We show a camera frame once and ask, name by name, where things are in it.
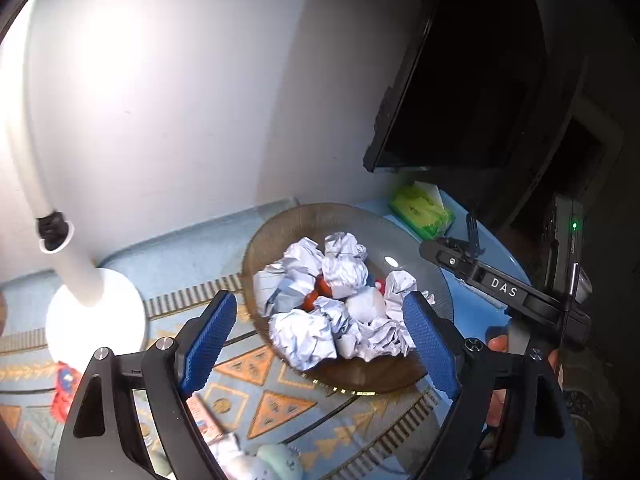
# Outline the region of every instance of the crumpled paper ball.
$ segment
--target crumpled paper ball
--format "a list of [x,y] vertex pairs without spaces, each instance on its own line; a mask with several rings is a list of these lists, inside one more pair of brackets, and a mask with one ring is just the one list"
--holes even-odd
[[406,356],[415,344],[403,323],[377,317],[370,324],[353,321],[335,347],[345,359],[359,357],[368,363],[381,355]]
[[337,300],[358,292],[367,284],[368,275],[364,262],[350,254],[325,256],[322,260],[322,276]]
[[329,318],[298,308],[271,316],[269,337],[274,348],[297,370],[308,370],[322,359],[337,357]]
[[318,250],[318,244],[305,236],[287,247],[281,261],[287,270],[293,267],[316,277],[322,269],[322,258],[324,256]]
[[327,317],[331,324],[331,332],[334,335],[341,334],[347,329],[350,316],[343,302],[319,296],[314,301],[314,307],[315,310],[311,314]]
[[415,278],[406,270],[392,270],[385,280],[386,315],[396,321],[404,322],[402,300],[417,290]]
[[349,254],[359,260],[367,259],[367,248],[356,240],[351,233],[337,232],[324,238],[324,256],[334,258],[341,254]]

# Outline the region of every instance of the black television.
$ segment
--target black television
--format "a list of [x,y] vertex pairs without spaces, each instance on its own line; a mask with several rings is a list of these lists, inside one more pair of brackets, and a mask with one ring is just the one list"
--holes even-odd
[[557,147],[580,86],[574,8],[572,0],[423,0],[364,167],[429,170],[426,180],[452,188],[486,224],[510,218]]

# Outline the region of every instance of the tissue box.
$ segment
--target tissue box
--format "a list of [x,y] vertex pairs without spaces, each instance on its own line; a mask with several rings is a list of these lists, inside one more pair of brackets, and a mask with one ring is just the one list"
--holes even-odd
[[399,189],[389,207],[423,240],[442,236],[455,218],[444,207],[438,186],[424,182]]

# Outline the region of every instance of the finger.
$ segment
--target finger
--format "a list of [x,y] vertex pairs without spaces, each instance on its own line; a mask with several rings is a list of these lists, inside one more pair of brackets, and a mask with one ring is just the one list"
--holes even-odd
[[496,396],[496,392],[491,396],[491,401],[489,402],[489,410],[486,413],[486,420],[488,426],[493,426],[497,428],[500,426],[500,418],[502,417],[502,402]]
[[499,335],[498,337],[491,339],[487,343],[487,346],[489,347],[489,350],[493,350],[494,352],[506,352],[508,344],[509,338],[505,335]]
[[504,399],[507,396],[507,390],[494,390],[494,397],[498,399],[500,405],[504,404]]
[[[553,350],[551,354],[549,354],[549,364],[553,368],[553,371],[556,371],[558,367],[558,350]],[[564,381],[564,370],[562,370],[562,365],[560,365],[560,372],[558,373],[558,384],[560,384],[560,389],[562,389],[562,382]]]
[[553,371],[556,371],[556,367],[558,366],[558,350],[553,350],[551,354],[549,354],[548,359]]

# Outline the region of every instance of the lamp base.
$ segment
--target lamp base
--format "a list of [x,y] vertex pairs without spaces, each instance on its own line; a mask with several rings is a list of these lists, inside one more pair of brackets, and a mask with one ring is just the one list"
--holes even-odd
[[45,331],[51,356],[80,373],[101,346],[114,354],[128,354],[140,351],[145,342],[146,315],[138,290],[123,274],[98,270],[104,282],[98,303],[84,306],[62,285],[47,311]]

